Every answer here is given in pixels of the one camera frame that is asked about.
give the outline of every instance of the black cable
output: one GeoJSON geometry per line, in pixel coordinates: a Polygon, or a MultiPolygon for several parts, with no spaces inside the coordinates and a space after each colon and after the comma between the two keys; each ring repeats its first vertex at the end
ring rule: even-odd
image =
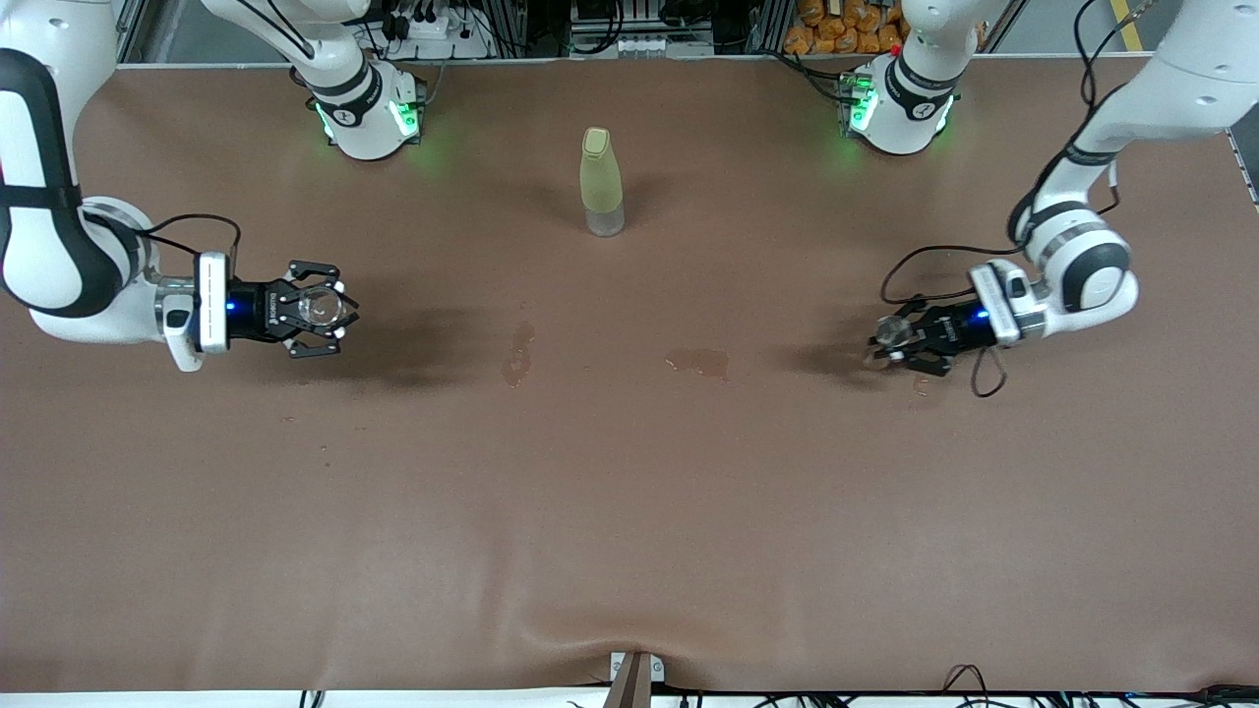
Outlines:
{"type": "Polygon", "coordinates": [[[1100,217],[1102,214],[1113,210],[1115,207],[1119,205],[1119,202],[1121,202],[1121,198],[1119,198],[1119,185],[1112,186],[1110,188],[1110,205],[1107,207],[1105,209],[1102,209],[1100,212],[1098,212],[1098,215],[1100,217]]]}
{"type": "Polygon", "coordinates": [[[739,39],[729,39],[726,42],[710,42],[709,47],[734,47],[735,44],[743,44],[748,40],[748,35],[743,35],[739,39]]]}
{"type": "Polygon", "coordinates": [[[297,708],[307,708],[306,705],[307,693],[311,694],[311,704],[308,708],[320,708],[321,705],[324,705],[324,697],[327,694],[326,690],[303,690],[302,694],[297,698],[297,708]]]}
{"type": "Polygon", "coordinates": [[[1080,101],[1089,107],[1089,112],[1093,111],[1094,100],[1097,98],[1097,76],[1089,64],[1089,54],[1084,49],[1084,39],[1080,38],[1080,20],[1084,19],[1084,13],[1097,3],[1097,0],[1084,0],[1080,9],[1075,13],[1075,21],[1071,24],[1073,35],[1075,38],[1075,50],[1080,55],[1080,60],[1084,62],[1084,76],[1080,77],[1080,101]]]}
{"type": "Polygon", "coordinates": [[[140,233],[140,238],[146,238],[149,241],[156,241],[157,243],[165,243],[166,246],[170,246],[171,248],[179,248],[180,251],[184,251],[185,253],[191,253],[193,256],[200,256],[201,254],[200,251],[198,251],[195,248],[191,248],[189,246],[184,246],[183,243],[180,243],[178,241],[171,241],[169,238],[162,238],[160,236],[154,236],[151,233],[144,233],[144,232],[138,232],[138,233],[140,233]]]}
{"type": "Polygon", "coordinates": [[[992,346],[985,346],[981,349],[980,355],[974,358],[974,368],[971,369],[971,393],[973,393],[977,398],[991,398],[996,396],[998,391],[1005,388],[1007,380],[1010,380],[1010,374],[1006,372],[1006,364],[1001,360],[1001,354],[998,354],[992,346]],[[1001,378],[997,379],[996,385],[991,389],[980,391],[980,367],[983,365],[983,359],[990,351],[992,353],[992,362],[997,365],[997,372],[1001,374],[1001,378]]]}
{"type": "Polygon", "coordinates": [[[371,25],[369,25],[368,20],[364,19],[360,19],[359,24],[361,24],[363,29],[368,33],[368,42],[371,43],[371,53],[376,55],[376,59],[384,59],[380,54],[380,45],[376,44],[376,33],[371,31],[371,25]]]}
{"type": "Polygon", "coordinates": [[[279,21],[285,23],[285,26],[288,28],[288,31],[293,33],[295,37],[297,37],[298,39],[302,40],[303,45],[300,47],[300,49],[302,50],[302,54],[307,59],[313,59],[315,58],[315,49],[311,48],[310,40],[306,39],[305,37],[302,37],[302,33],[297,31],[297,28],[293,26],[293,23],[288,21],[288,16],[285,15],[283,13],[281,13],[279,8],[276,6],[276,1],[274,0],[267,0],[267,5],[271,8],[272,13],[276,13],[276,16],[279,18],[279,21]]]}
{"type": "MultiPolygon", "coordinates": [[[[290,44],[292,44],[293,47],[296,47],[297,50],[302,53],[302,57],[306,57],[307,59],[313,59],[315,58],[315,50],[310,48],[310,43],[306,42],[306,38],[302,37],[301,33],[298,33],[296,29],[293,30],[293,34],[296,34],[298,38],[301,38],[301,42],[297,42],[297,39],[293,39],[292,34],[286,33],[283,29],[279,28],[279,25],[276,24],[274,20],[272,20],[267,15],[262,14],[262,10],[259,10],[259,9],[254,8],[253,5],[251,5],[249,0],[237,0],[237,3],[244,5],[246,9],[248,9],[251,13],[253,13],[254,15],[258,15],[258,19],[261,19],[262,21],[264,21],[268,25],[271,25],[271,29],[276,30],[276,33],[279,37],[283,37],[285,39],[288,40],[290,44]]],[[[276,10],[274,3],[272,3],[271,0],[267,0],[267,4],[271,5],[271,9],[274,10],[277,15],[279,15],[279,19],[283,20],[283,23],[286,25],[292,26],[288,23],[288,18],[286,18],[285,15],[282,15],[279,13],[279,10],[276,10]]]]}
{"type": "MultiPolygon", "coordinates": [[[[1105,45],[1109,44],[1110,40],[1114,39],[1114,35],[1119,34],[1119,30],[1122,30],[1124,26],[1127,26],[1127,21],[1121,21],[1119,24],[1114,25],[1114,28],[1112,28],[1110,31],[1107,33],[1107,35],[1102,40],[1102,43],[1098,44],[1098,48],[1093,52],[1093,54],[1088,58],[1088,60],[1084,62],[1084,76],[1089,77],[1089,84],[1090,84],[1089,97],[1088,97],[1088,101],[1087,101],[1087,103],[1089,106],[1089,115],[1090,116],[1098,108],[1098,105],[1097,105],[1098,77],[1097,77],[1097,73],[1093,71],[1093,66],[1097,63],[1098,57],[1102,55],[1102,52],[1105,49],[1105,45]]],[[[1081,79],[1080,81],[1080,87],[1081,87],[1080,92],[1081,92],[1081,94],[1083,94],[1083,91],[1084,91],[1083,86],[1084,86],[1084,81],[1081,79]]]]}
{"type": "MultiPolygon", "coordinates": [[[[918,295],[918,296],[914,296],[914,297],[890,297],[888,295],[888,286],[891,283],[891,278],[895,277],[895,275],[900,271],[900,268],[905,267],[905,263],[913,261],[915,257],[918,257],[918,256],[920,256],[923,253],[928,253],[928,252],[932,252],[932,251],[961,251],[961,252],[964,252],[964,253],[980,253],[982,256],[1013,256],[1015,253],[1021,252],[1026,244],[1027,243],[1026,243],[1026,239],[1025,239],[1024,242],[1016,244],[1013,248],[982,248],[980,246],[959,246],[959,244],[953,244],[953,243],[939,243],[939,244],[935,244],[935,246],[923,246],[922,248],[915,248],[915,249],[910,251],[909,253],[906,253],[904,258],[901,258],[900,261],[898,261],[896,265],[893,266],[890,271],[888,271],[888,275],[884,276],[883,285],[879,286],[879,299],[883,300],[886,305],[904,305],[906,302],[917,302],[919,300],[922,300],[922,301],[952,300],[954,297],[962,297],[964,295],[971,295],[972,292],[974,292],[973,287],[968,287],[966,290],[959,290],[957,292],[947,292],[947,294],[942,294],[942,295],[918,295]]],[[[953,677],[953,682],[956,682],[956,680],[957,680],[957,677],[953,677]]]]}
{"type": "Polygon", "coordinates": [[[608,0],[612,4],[612,14],[608,15],[608,31],[604,38],[596,45],[594,49],[578,49],[577,47],[569,47],[569,54],[602,54],[603,52],[612,48],[621,38],[621,30],[626,25],[626,9],[621,4],[621,0],[608,0]]]}
{"type": "Polygon", "coordinates": [[[787,64],[787,67],[789,67],[793,72],[803,76],[808,81],[808,84],[813,87],[813,91],[821,93],[822,96],[830,98],[831,101],[835,101],[836,103],[846,103],[846,105],[856,103],[856,101],[852,98],[836,96],[835,93],[831,93],[830,91],[826,89],[826,87],[818,83],[818,79],[838,81],[840,76],[842,76],[842,72],[832,73],[832,72],[822,72],[818,69],[812,69],[806,67],[805,60],[801,59],[799,57],[792,59],[787,54],[783,54],[782,52],[774,52],[773,49],[760,49],[753,52],[753,54],[764,54],[767,57],[773,57],[779,62],[782,62],[783,64],[787,64]]]}
{"type": "Polygon", "coordinates": [[[953,688],[953,684],[956,684],[957,680],[962,678],[962,675],[966,674],[967,671],[969,671],[971,675],[974,677],[974,680],[980,683],[980,690],[982,690],[983,695],[987,697],[988,684],[983,682],[983,673],[980,671],[980,668],[976,666],[974,664],[958,664],[957,666],[949,669],[949,678],[946,679],[944,688],[942,688],[940,692],[943,693],[953,688]]]}
{"type": "Polygon", "coordinates": [[[755,52],[752,52],[752,54],[763,54],[765,57],[773,57],[779,62],[787,64],[787,67],[789,67],[793,72],[802,73],[806,76],[812,76],[815,78],[827,78],[831,81],[838,81],[838,78],[844,74],[844,72],[823,72],[821,69],[813,69],[806,67],[803,59],[801,59],[799,57],[797,57],[793,60],[787,54],[783,54],[782,52],[777,52],[774,49],[758,49],[755,52]]]}
{"type": "Polygon", "coordinates": [[[228,224],[229,227],[232,227],[232,229],[235,232],[235,234],[232,237],[232,246],[230,246],[230,248],[228,248],[228,263],[230,266],[230,273],[229,275],[234,275],[235,273],[237,251],[240,248],[240,233],[242,232],[240,232],[240,224],[235,223],[234,220],[232,220],[232,219],[229,219],[227,217],[220,217],[218,214],[201,214],[201,213],[179,214],[176,217],[171,217],[171,218],[169,218],[169,219],[159,223],[157,226],[155,226],[152,228],[141,229],[141,231],[137,231],[136,233],[138,233],[140,236],[142,236],[145,238],[156,241],[157,243],[165,243],[166,246],[172,246],[175,248],[180,248],[183,251],[188,251],[189,253],[199,256],[201,253],[200,251],[196,251],[194,248],[184,246],[183,243],[178,243],[175,241],[170,241],[167,238],[161,238],[159,236],[154,236],[159,231],[169,227],[170,224],[179,223],[179,222],[185,222],[185,220],[190,220],[190,219],[203,219],[203,220],[209,220],[209,222],[222,222],[222,223],[228,224]]]}
{"type": "Polygon", "coordinates": [[[962,703],[958,703],[953,708],[971,708],[971,705],[987,705],[991,708],[1020,708],[1010,703],[1002,703],[1001,700],[993,700],[991,698],[967,698],[962,703]]]}

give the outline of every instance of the electrical cable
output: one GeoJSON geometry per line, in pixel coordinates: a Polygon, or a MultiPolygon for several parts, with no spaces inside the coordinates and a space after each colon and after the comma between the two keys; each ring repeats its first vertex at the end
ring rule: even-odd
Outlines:
{"type": "Polygon", "coordinates": [[[201,252],[196,251],[195,248],[191,248],[191,247],[185,246],[183,243],[179,243],[176,241],[171,241],[169,238],[162,238],[160,236],[155,236],[159,231],[161,231],[161,229],[164,229],[164,228],[166,228],[166,227],[169,227],[169,226],[171,226],[174,223],[185,222],[185,220],[190,220],[190,219],[200,219],[200,220],[209,220],[209,222],[220,222],[220,223],[224,223],[224,224],[228,224],[229,227],[232,227],[232,229],[235,232],[235,234],[232,237],[232,246],[228,248],[228,263],[229,263],[229,267],[230,267],[230,272],[228,273],[228,276],[230,277],[230,276],[235,275],[235,261],[237,261],[237,252],[240,248],[242,231],[240,231],[240,224],[235,223],[234,220],[232,220],[232,219],[229,219],[227,217],[220,217],[218,214],[201,214],[201,213],[179,214],[179,215],[171,217],[171,218],[169,218],[169,219],[159,223],[155,227],[151,227],[151,228],[147,228],[147,229],[141,229],[141,231],[137,231],[136,233],[140,234],[144,238],[150,239],[150,241],[156,241],[157,243],[165,243],[166,246],[171,246],[174,248],[179,248],[181,251],[186,251],[186,252],[189,252],[189,253],[191,253],[194,256],[200,256],[201,252]]]}
{"type": "Polygon", "coordinates": [[[930,302],[933,300],[952,300],[954,297],[963,297],[966,295],[971,295],[974,292],[973,287],[959,290],[957,292],[946,292],[940,295],[919,295],[915,297],[890,297],[888,295],[888,286],[891,283],[891,278],[896,276],[900,268],[905,267],[905,263],[913,261],[914,258],[917,258],[923,253],[929,253],[932,251],[961,251],[963,253],[980,253],[982,256],[1013,256],[1015,253],[1021,252],[1025,246],[1027,246],[1027,238],[1029,237],[1024,237],[1024,241],[1015,244],[1012,248],[983,248],[980,246],[961,246],[954,243],[939,243],[934,246],[923,246],[922,248],[915,248],[909,253],[906,253],[904,258],[898,261],[896,265],[893,266],[890,271],[888,271],[888,275],[884,276],[883,285],[879,286],[879,299],[883,300],[884,304],[886,305],[905,305],[908,302],[918,302],[918,301],[930,302]]]}
{"type": "Polygon", "coordinates": [[[320,708],[324,705],[324,697],[327,694],[326,690],[303,690],[301,697],[297,699],[297,708],[320,708]],[[306,705],[306,694],[311,695],[311,704],[306,705]]]}
{"type": "Polygon", "coordinates": [[[293,23],[288,21],[288,16],[279,11],[279,8],[276,6],[276,0],[267,0],[267,5],[271,8],[272,13],[276,13],[276,16],[279,18],[279,21],[285,23],[285,26],[288,28],[288,31],[293,33],[293,37],[303,42],[302,54],[305,54],[307,59],[313,59],[315,50],[311,48],[310,40],[302,37],[302,33],[297,31],[297,28],[293,26],[293,23]]]}
{"type": "MultiPolygon", "coordinates": [[[[1126,21],[1121,21],[1119,24],[1114,25],[1110,29],[1110,31],[1107,33],[1107,35],[1102,39],[1102,43],[1098,44],[1098,47],[1093,52],[1093,54],[1084,62],[1084,77],[1087,77],[1088,84],[1089,84],[1089,92],[1088,92],[1088,97],[1085,98],[1085,103],[1089,107],[1088,115],[1090,115],[1090,116],[1094,112],[1097,112],[1097,110],[1098,110],[1098,102],[1097,102],[1098,76],[1097,76],[1097,72],[1094,72],[1093,67],[1097,63],[1098,58],[1102,55],[1102,52],[1105,49],[1105,45],[1109,44],[1110,40],[1114,39],[1114,35],[1119,34],[1119,30],[1122,30],[1124,26],[1127,26],[1126,21]]],[[[1085,79],[1081,78],[1080,79],[1080,97],[1081,98],[1084,97],[1084,83],[1085,83],[1085,79]]]]}
{"type": "Polygon", "coordinates": [[[433,101],[437,100],[437,89],[442,87],[442,78],[446,76],[446,64],[448,64],[449,62],[451,62],[449,57],[442,59],[442,68],[437,69],[437,81],[433,82],[433,89],[429,91],[428,96],[424,97],[426,108],[432,106],[433,101]]]}
{"type": "Polygon", "coordinates": [[[171,241],[169,238],[162,238],[160,236],[154,236],[151,233],[141,233],[140,238],[145,238],[147,241],[156,241],[157,243],[165,243],[166,246],[170,246],[171,248],[179,248],[180,251],[183,251],[185,253],[190,253],[193,256],[200,256],[201,254],[200,251],[198,251],[195,248],[191,248],[189,246],[184,246],[183,243],[180,243],[178,241],[171,241]]]}
{"type": "Polygon", "coordinates": [[[805,60],[801,59],[799,57],[796,57],[794,59],[792,59],[787,54],[783,54],[782,52],[776,52],[773,49],[759,49],[757,52],[753,52],[753,54],[764,54],[767,57],[773,57],[773,58],[778,59],[779,62],[782,62],[783,64],[786,64],[788,68],[791,68],[793,72],[803,76],[808,81],[808,84],[813,87],[813,91],[818,92],[820,94],[825,96],[826,98],[830,98],[831,101],[835,101],[836,103],[844,103],[844,105],[849,105],[849,106],[856,103],[856,101],[852,100],[852,98],[849,98],[849,97],[845,97],[845,96],[837,96],[835,93],[831,93],[830,91],[826,89],[826,87],[823,87],[822,84],[818,83],[818,79],[838,81],[840,77],[842,76],[842,72],[823,72],[823,71],[813,69],[813,68],[806,67],[805,66],[805,60]]]}
{"type": "Polygon", "coordinates": [[[376,44],[376,33],[371,31],[371,25],[369,25],[365,19],[359,19],[359,24],[361,24],[363,29],[368,33],[368,42],[371,43],[371,53],[376,55],[376,59],[384,59],[380,54],[380,45],[376,44]]]}
{"type": "Polygon", "coordinates": [[[982,690],[983,695],[987,697],[988,684],[985,683],[983,673],[974,664],[958,664],[957,666],[949,669],[949,678],[944,680],[944,687],[940,688],[940,693],[953,688],[953,684],[956,684],[957,680],[961,679],[967,671],[974,677],[974,680],[980,683],[980,690],[982,690]]]}
{"type": "Polygon", "coordinates": [[[239,3],[240,5],[244,5],[244,8],[247,10],[249,10],[251,13],[253,13],[254,15],[257,15],[258,19],[261,19],[262,21],[264,21],[268,25],[271,25],[271,29],[276,30],[276,33],[279,34],[279,37],[283,37],[286,40],[288,40],[290,44],[292,44],[293,47],[296,47],[297,50],[302,53],[302,57],[306,57],[307,59],[313,59],[315,58],[315,50],[311,49],[310,42],[307,42],[306,38],[302,37],[302,34],[300,31],[297,31],[296,28],[293,28],[293,25],[288,21],[288,18],[286,18],[283,14],[281,14],[279,10],[276,9],[276,4],[272,3],[272,0],[267,0],[267,4],[271,5],[271,9],[276,13],[276,15],[279,16],[281,21],[283,21],[286,26],[288,26],[290,29],[292,29],[293,34],[296,34],[297,38],[301,39],[301,42],[298,42],[297,39],[293,39],[292,34],[286,33],[283,29],[279,28],[278,24],[276,24],[274,20],[272,20],[267,15],[262,14],[262,10],[259,10],[259,9],[254,8],[253,5],[251,5],[249,0],[237,0],[237,3],[239,3]]]}
{"type": "Polygon", "coordinates": [[[1084,19],[1084,13],[1088,11],[1093,3],[1097,3],[1097,0],[1084,0],[1080,9],[1075,13],[1075,21],[1071,24],[1071,34],[1075,39],[1075,52],[1079,53],[1080,60],[1084,62],[1084,76],[1080,77],[1080,101],[1089,107],[1090,113],[1093,112],[1093,101],[1097,98],[1097,76],[1093,73],[1093,68],[1089,64],[1089,54],[1084,49],[1084,39],[1080,38],[1080,20],[1084,19]]]}
{"type": "Polygon", "coordinates": [[[621,30],[624,29],[626,24],[626,9],[621,4],[621,0],[608,1],[612,5],[612,13],[608,14],[608,31],[604,34],[603,39],[594,47],[594,49],[579,49],[570,44],[568,48],[569,54],[602,54],[603,52],[611,49],[612,45],[617,43],[617,39],[621,38],[621,30]]]}
{"type": "MultiPolygon", "coordinates": [[[[1010,373],[1006,372],[1006,363],[1001,360],[1001,350],[996,346],[985,346],[981,349],[980,355],[974,358],[974,368],[971,369],[971,393],[973,393],[976,398],[992,398],[998,391],[1006,387],[1007,380],[1010,380],[1010,373]],[[992,363],[997,365],[1000,378],[988,391],[980,391],[980,368],[983,365],[983,359],[988,354],[992,354],[992,363]]],[[[983,702],[986,704],[991,704],[987,698],[985,698],[983,702]]]]}
{"type": "Polygon", "coordinates": [[[962,703],[958,703],[953,708],[971,708],[972,705],[987,705],[991,708],[1020,708],[1010,703],[1003,703],[1001,700],[993,700],[991,698],[967,698],[962,703]]]}

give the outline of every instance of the brown tablecloth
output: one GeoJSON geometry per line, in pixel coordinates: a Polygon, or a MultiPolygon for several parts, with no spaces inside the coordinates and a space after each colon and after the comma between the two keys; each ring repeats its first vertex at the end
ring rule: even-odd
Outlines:
{"type": "Polygon", "coordinates": [[[238,219],[247,278],[336,263],[364,319],[180,374],[0,305],[0,689],[587,683],[619,649],[714,689],[1259,682],[1259,219],[1224,137],[1124,152],[1129,316],[1008,353],[990,401],[856,365],[898,257],[1002,244],[1078,81],[976,62],[893,159],[774,63],[460,67],[422,146],[361,164],[282,72],[120,72],[87,193],[238,219]]]}

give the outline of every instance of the water spill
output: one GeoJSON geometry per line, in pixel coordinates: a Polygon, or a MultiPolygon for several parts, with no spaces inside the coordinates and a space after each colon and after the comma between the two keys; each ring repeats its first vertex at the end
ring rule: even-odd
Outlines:
{"type": "Polygon", "coordinates": [[[502,380],[507,382],[511,388],[520,385],[533,367],[533,362],[529,359],[529,345],[534,341],[534,325],[520,323],[511,335],[511,349],[507,351],[507,358],[502,360],[502,380]]]}
{"type": "Polygon", "coordinates": [[[701,377],[720,378],[730,380],[730,355],[716,349],[674,349],[665,354],[665,362],[675,372],[699,372],[701,377]]]}

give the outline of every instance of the metal bracket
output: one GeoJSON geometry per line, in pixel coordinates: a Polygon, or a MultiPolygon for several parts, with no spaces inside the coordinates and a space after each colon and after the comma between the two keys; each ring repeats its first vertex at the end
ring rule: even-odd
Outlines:
{"type": "MultiPolygon", "coordinates": [[[[646,659],[650,660],[651,665],[651,683],[665,683],[665,661],[662,661],[655,654],[646,654],[646,659]]],[[[624,651],[612,653],[612,670],[608,671],[608,680],[617,680],[617,674],[621,673],[621,666],[626,661],[624,651]]]]}
{"type": "Polygon", "coordinates": [[[844,98],[838,106],[841,137],[857,137],[857,132],[852,130],[854,111],[869,110],[872,82],[874,74],[861,71],[845,72],[835,81],[835,94],[844,98]]]}
{"type": "Polygon", "coordinates": [[[651,708],[652,682],[665,680],[665,663],[651,654],[612,654],[612,689],[603,708],[651,708]]]}

